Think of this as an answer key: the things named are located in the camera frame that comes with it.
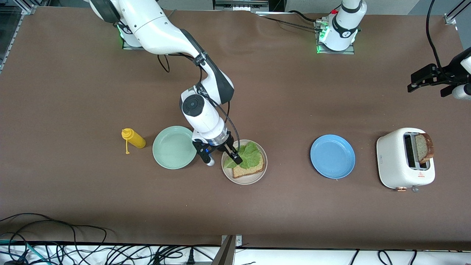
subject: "toast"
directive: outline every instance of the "toast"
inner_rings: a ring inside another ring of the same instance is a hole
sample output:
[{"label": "toast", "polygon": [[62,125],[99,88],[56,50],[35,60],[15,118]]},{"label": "toast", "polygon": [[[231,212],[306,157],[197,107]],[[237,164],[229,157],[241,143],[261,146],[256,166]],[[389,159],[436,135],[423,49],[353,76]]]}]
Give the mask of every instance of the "toast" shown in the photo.
[{"label": "toast", "polygon": [[415,136],[415,144],[417,146],[417,156],[419,163],[423,164],[433,157],[435,152],[433,142],[430,136],[426,133],[421,133]]},{"label": "toast", "polygon": [[264,168],[265,168],[265,161],[263,161],[263,156],[262,154],[260,154],[260,163],[258,165],[253,166],[248,169],[243,169],[239,165],[234,167],[232,169],[232,173],[234,174],[233,178],[237,179],[243,176],[248,176],[248,175],[258,173],[258,172],[262,172]]}]

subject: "toaster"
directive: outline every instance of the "toaster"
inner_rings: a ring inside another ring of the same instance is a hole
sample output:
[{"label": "toaster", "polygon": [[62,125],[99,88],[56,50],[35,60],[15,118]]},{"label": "toaster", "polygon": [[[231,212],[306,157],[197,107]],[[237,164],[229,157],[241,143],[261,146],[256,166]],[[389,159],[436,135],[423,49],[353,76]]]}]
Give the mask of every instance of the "toaster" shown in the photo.
[{"label": "toaster", "polygon": [[384,186],[405,191],[430,184],[435,179],[433,158],[419,163],[415,136],[425,133],[416,128],[401,128],[386,134],[376,142],[378,170]]}]

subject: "brown table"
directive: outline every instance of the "brown table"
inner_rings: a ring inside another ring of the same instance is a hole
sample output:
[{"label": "brown table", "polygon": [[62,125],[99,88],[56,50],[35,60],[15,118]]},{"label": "brown table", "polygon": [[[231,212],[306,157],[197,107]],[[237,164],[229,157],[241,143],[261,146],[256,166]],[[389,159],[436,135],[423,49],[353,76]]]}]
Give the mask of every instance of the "brown table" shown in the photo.
[{"label": "brown table", "polygon": [[[167,74],[155,55],[121,50],[117,30],[90,9],[38,8],[0,75],[2,216],[100,225],[115,230],[115,242],[217,244],[242,234],[258,247],[471,247],[471,105],[441,98],[439,87],[406,89],[412,72],[434,62],[425,17],[366,16],[354,56],[316,54],[313,33],[249,12],[176,11],[171,21],[234,82],[230,115],[241,138],[267,152],[265,176],[239,186],[200,159],[160,167],[153,139],[189,126],[178,98],[197,68],[171,57]],[[457,31],[440,17],[430,24],[446,65],[462,50]],[[437,175],[419,193],[393,192],[379,181],[375,142],[409,126],[434,139]],[[125,155],[125,127],[148,146]],[[327,133],[355,150],[344,179],[324,178],[310,163],[312,142]],[[72,239],[57,226],[31,231],[30,239]]]}]

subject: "yellow squeeze bottle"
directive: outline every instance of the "yellow squeeze bottle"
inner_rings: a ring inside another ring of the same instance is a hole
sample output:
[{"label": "yellow squeeze bottle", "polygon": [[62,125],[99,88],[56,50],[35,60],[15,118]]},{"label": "yellow squeeze bottle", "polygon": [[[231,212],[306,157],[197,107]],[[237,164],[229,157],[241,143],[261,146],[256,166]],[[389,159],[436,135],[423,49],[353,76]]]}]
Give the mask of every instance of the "yellow squeeze bottle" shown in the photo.
[{"label": "yellow squeeze bottle", "polygon": [[126,128],[121,131],[121,136],[126,140],[126,155],[129,154],[128,151],[128,142],[134,145],[137,148],[144,148],[146,146],[146,140],[142,138],[137,132],[133,129]]}]

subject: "green lettuce leaf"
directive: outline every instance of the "green lettuce leaf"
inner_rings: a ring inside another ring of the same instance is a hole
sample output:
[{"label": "green lettuce leaf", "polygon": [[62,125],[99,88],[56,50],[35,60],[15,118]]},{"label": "green lettuce leaf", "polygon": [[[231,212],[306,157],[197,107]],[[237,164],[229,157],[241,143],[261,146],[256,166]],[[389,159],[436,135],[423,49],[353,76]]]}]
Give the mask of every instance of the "green lettuce leaf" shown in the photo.
[{"label": "green lettuce leaf", "polygon": [[[257,166],[262,159],[261,152],[254,142],[242,145],[240,147],[239,156],[242,158],[242,163],[239,166],[243,169]],[[237,164],[230,157],[224,161],[224,168],[234,168],[236,166]]]}]

